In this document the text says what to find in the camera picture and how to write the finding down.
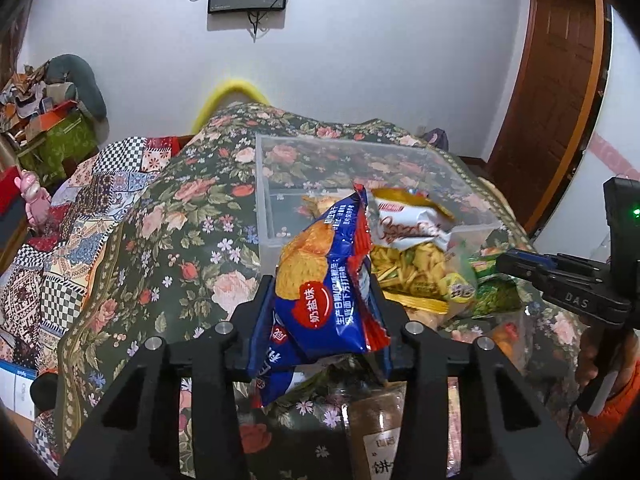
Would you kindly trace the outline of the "orange sleeve forearm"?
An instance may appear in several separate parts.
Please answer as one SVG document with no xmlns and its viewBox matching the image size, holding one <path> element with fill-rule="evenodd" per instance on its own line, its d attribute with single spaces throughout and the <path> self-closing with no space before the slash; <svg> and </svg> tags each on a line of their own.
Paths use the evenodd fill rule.
<svg viewBox="0 0 640 480">
<path fill-rule="evenodd" d="M 582 416 L 588 428 L 591 451 L 599 451 L 611 440 L 639 394 L 639 359 L 634 361 L 631 370 L 629 382 L 619 393 L 606 401 L 598 416 Z"/>
</svg>

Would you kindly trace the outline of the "person's right hand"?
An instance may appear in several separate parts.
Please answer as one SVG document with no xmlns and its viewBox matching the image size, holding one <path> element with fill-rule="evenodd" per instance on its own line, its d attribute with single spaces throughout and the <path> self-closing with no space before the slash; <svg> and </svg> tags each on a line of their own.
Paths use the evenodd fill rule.
<svg viewBox="0 0 640 480">
<path fill-rule="evenodd" d="M 603 330 L 600 327 L 589 326 L 580 338 L 575 380 L 580 388 L 585 388 L 599 374 L 594 360 L 598 356 Z M 622 350 L 622 364 L 611 390 L 611 396 L 616 396 L 634 376 L 636 362 L 639 355 L 639 341 L 635 332 L 630 333 L 624 342 Z"/>
</svg>

